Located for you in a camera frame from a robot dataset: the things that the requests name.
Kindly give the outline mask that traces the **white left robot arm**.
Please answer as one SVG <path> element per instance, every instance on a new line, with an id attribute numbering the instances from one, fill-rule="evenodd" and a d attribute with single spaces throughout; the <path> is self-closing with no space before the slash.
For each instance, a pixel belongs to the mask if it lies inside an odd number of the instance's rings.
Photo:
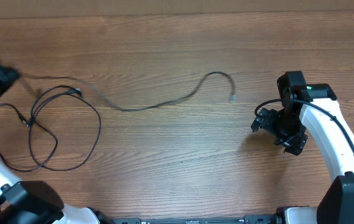
<path id="1" fill-rule="evenodd" d="M 20 78 L 18 70 L 0 64 L 0 97 Z M 77 208 L 43 181 L 23 181 L 14 175 L 0 152 L 0 223 L 112 223 L 90 207 Z"/>

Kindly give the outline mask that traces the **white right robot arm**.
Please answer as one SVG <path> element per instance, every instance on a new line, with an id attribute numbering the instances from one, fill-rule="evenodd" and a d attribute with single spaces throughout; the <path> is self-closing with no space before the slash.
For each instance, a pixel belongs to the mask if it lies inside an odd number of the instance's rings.
<path id="1" fill-rule="evenodd" d="M 354 223 L 354 134 L 344 120 L 328 84 L 294 85 L 279 89 L 282 110 L 255 109 L 253 131 L 275 135 L 276 144 L 298 154 L 308 131 L 327 165 L 332 181 L 317 207 L 282 209 L 283 223 Z"/>

